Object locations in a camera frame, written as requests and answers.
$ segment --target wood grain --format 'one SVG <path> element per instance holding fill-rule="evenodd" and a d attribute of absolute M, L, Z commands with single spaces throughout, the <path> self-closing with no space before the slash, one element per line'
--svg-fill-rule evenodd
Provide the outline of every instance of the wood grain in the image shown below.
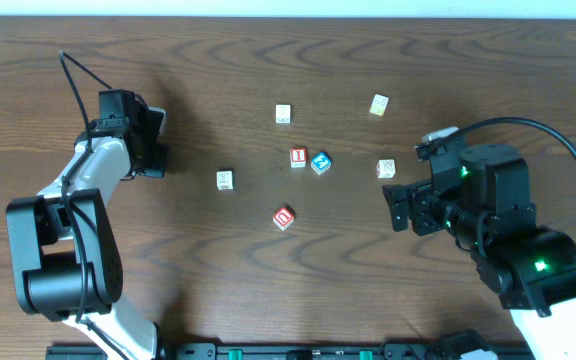
<path fill-rule="evenodd" d="M 381 185 L 428 176 L 423 134 L 488 117 L 535 118 L 576 143 L 576 21 L 0 18 L 0 358 L 85 341 L 20 310 L 4 222 L 82 129 L 59 49 L 168 111 L 169 173 L 122 183 L 108 213 L 124 294 L 171 339 L 521 338 L 448 235 L 391 231 Z M 73 72 L 96 115 L 98 87 Z M 375 93 L 390 98 L 383 118 L 368 114 Z M 279 103 L 290 126 L 274 124 Z M 558 143 L 512 126 L 470 140 L 518 147 L 539 222 L 576 240 L 576 168 Z M 290 169 L 296 145 L 327 151 L 331 170 Z M 377 180 L 386 157 L 397 175 Z M 221 167 L 234 192 L 216 190 Z M 284 202 L 297 219 L 282 233 Z"/>

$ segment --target number on cube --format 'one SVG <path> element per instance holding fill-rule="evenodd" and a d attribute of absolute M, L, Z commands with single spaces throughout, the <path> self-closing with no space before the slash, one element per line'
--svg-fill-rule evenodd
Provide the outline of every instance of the number on cube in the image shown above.
<path fill-rule="evenodd" d="M 310 162 L 310 167 L 312 167 L 312 169 L 315 170 L 317 175 L 321 175 L 325 173 L 326 170 L 330 169 L 331 164 L 332 162 L 330 161 L 328 156 L 326 156 L 325 153 L 321 152 L 317 154 L 317 156 L 312 158 L 312 161 Z"/>
<path fill-rule="evenodd" d="M 395 176 L 395 160 L 379 160 L 377 164 L 377 177 L 380 179 L 391 178 Z"/>
<path fill-rule="evenodd" d="M 290 167 L 306 167 L 306 149 L 290 149 Z"/>
<path fill-rule="evenodd" d="M 281 231 L 284 231 L 293 221 L 295 221 L 295 216 L 288 211 L 288 209 L 282 207 L 277 211 L 275 216 L 272 217 L 272 221 L 281 229 Z"/>
<path fill-rule="evenodd" d="M 290 105 L 277 105 L 275 112 L 277 124 L 290 124 Z"/>
<path fill-rule="evenodd" d="M 217 172 L 217 189 L 219 190 L 233 190 L 232 171 L 218 171 Z"/>
<path fill-rule="evenodd" d="M 386 106 L 388 106 L 388 98 L 375 94 L 375 98 L 372 100 L 372 105 L 370 106 L 370 113 L 383 116 L 386 111 Z"/>

